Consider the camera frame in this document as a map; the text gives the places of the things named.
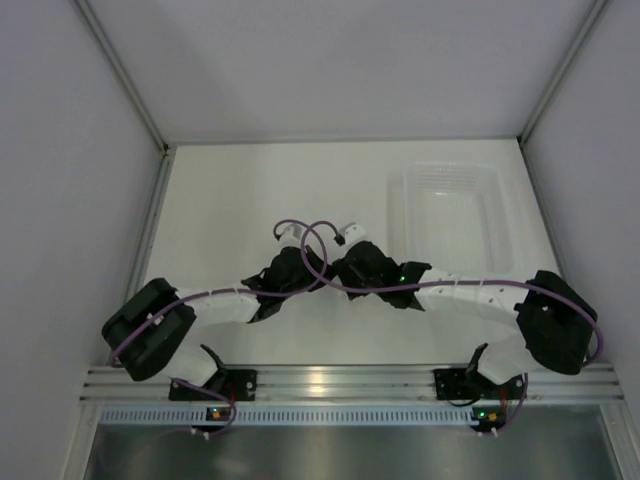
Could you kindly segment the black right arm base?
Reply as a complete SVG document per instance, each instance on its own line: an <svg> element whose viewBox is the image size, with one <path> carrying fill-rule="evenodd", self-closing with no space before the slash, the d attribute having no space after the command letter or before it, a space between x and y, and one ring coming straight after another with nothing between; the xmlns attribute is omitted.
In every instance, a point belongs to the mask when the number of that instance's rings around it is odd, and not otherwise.
<svg viewBox="0 0 640 480"><path fill-rule="evenodd" d="M449 367L434 370L436 397L452 405L469 406L482 400L517 400L524 392L524 377L513 377L502 384L492 383L479 371L481 354L487 349L484 343L476 348L465 367Z"/></svg>

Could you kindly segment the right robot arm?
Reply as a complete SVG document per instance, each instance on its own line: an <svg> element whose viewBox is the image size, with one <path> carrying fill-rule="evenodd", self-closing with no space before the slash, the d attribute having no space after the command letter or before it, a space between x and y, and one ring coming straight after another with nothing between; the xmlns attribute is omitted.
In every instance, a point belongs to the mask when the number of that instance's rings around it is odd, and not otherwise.
<svg viewBox="0 0 640 480"><path fill-rule="evenodd" d="M370 293L400 310L446 312L488 320L514 334L476 348L468 388L491 396L534 370L573 376L587 364L595 311L560 276L539 270L525 282L456 276L428 263L398 263L370 241L350 246L332 268L350 298Z"/></svg>

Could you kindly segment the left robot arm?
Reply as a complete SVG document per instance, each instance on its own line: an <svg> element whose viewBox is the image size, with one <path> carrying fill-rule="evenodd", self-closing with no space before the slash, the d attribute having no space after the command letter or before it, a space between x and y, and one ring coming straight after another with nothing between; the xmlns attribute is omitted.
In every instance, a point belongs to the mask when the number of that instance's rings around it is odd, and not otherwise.
<svg viewBox="0 0 640 480"><path fill-rule="evenodd" d="M260 273L218 292L193 293L153 279L105 322L102 337L132 380L179 378L202 398L215 399L226 376L224 363L205 344L205 329L263 321L291 296L321 288L308 266L327 280L335 276L311 248L288 246Z"/></svg>

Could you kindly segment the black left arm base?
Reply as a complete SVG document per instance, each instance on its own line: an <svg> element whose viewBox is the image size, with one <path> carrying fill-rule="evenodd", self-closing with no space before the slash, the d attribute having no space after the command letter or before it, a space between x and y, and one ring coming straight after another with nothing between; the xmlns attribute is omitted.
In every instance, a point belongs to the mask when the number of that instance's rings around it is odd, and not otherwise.
<svg viewBox="0 0 640 480"><path fill-rule="evenodd" d="M202 385L203 389L214 391L233 402L252 402L255 400L257 386L257 371L255 369L227 367L210 347L201 344L199 349L218 368L216 373ZM169 391L169 399L175 402L195 402L211 401L213 397L173 382Z"/></svg>

